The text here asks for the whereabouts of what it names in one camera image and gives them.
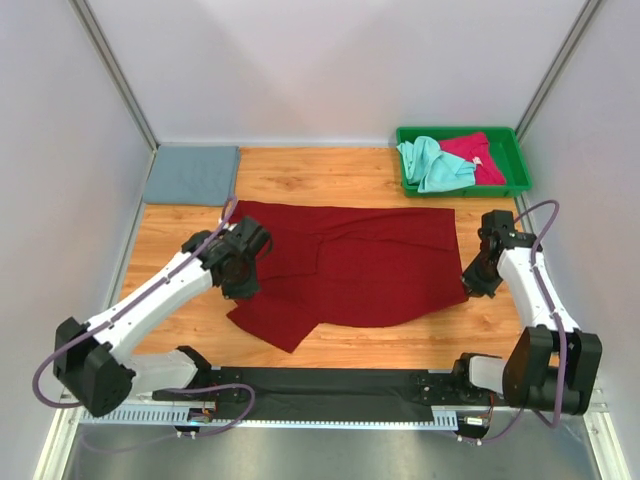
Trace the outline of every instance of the white backdrop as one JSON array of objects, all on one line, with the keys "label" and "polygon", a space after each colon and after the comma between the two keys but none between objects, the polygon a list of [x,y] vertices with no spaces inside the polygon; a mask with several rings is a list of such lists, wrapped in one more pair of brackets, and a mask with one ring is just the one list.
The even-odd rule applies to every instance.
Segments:
[{"label": "white backdrop", "polygon": [[160,142],[515,127],[584,0],[89,0]]},{"label": "white backdrop", "polygon": [[[608,0],[525,137],[534,189],[560,216],[544,247],[581,326],[598,333],[600,378],[632,477],[640,478],[640,3]],[[549,211],[535,215],[541,227]]]},{"label": "white backdrop", "polygon": [[68,2],[0,4],[0,477],[22,480],[53,417],[31,377],[102,308],[151,152]]}]

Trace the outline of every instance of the wooden table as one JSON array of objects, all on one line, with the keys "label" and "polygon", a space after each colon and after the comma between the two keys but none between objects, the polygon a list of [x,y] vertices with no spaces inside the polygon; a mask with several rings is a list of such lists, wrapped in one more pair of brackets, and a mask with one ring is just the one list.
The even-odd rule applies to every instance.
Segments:
[{"label": "wooden table", "polygon": [[[504,198],[406,198],[397,154],[387,148],[246,148],[236,194],[243,200],[292,205],[454,208],[463,268],[478,253],[481,215],[515,209]],[[122,295],[164,266],[193,232],[213,228],[219,215],[219,208],[147,206]],[[225,316],[233,307],[219,289],[212,289],[162,323],[136,353],[190,345],[213,365],[450,368],[464,351],[508,357],[521,331],[504,284],[494,299],[471,299],[397,327],[322,324],[293,354],[236,327]]]}]

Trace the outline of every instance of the green tray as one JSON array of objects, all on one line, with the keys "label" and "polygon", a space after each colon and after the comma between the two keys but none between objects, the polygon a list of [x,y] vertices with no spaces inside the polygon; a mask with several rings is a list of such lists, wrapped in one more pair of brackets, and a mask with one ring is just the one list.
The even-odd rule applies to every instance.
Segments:
[{"label": "green tray", "polygon": [[421,136],[434,140],[463,137],[476,132],[484,132],[489,139],[489,150],[504,177],[506,185],[474,185],[449,192],[418,193],[417,185],[409,185],[400,159],[402,186],[407,197],[517,197],[531,188],[531,177],[524,162],[516,133],[509,127],[400,127],[396,130],[398,145],[403,142],[414,142]]}]

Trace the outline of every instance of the gray mat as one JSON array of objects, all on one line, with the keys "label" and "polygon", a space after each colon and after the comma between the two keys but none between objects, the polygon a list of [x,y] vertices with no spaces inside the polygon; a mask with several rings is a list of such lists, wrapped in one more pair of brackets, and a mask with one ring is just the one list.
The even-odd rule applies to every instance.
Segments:
[{"label": "gray mat", "polygon": [[219,207],[233,194],[238,147],[168,145],[158,149],[142,200]]}]

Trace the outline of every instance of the red cloth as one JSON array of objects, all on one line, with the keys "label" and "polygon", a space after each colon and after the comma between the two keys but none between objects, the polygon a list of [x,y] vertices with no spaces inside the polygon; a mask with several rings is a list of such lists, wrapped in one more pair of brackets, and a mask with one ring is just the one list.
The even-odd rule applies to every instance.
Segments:
[{"label": "red cloth", "polygon": [[[505,185],[507,183],[504,175],[491,158],[489,140],[484,133],[473,133],[466,137],[451,138],[438,143],[443,151],[476,164],[476,185]],[[480,162],[474,162],[474,158],[478,158]]]},{"label": "red cloth", "polygon": [[271,232],[261,291],[228,314],[292,352],[318,323],[398,325],[464,302],[454,211],[295,207],[239,202]]}]

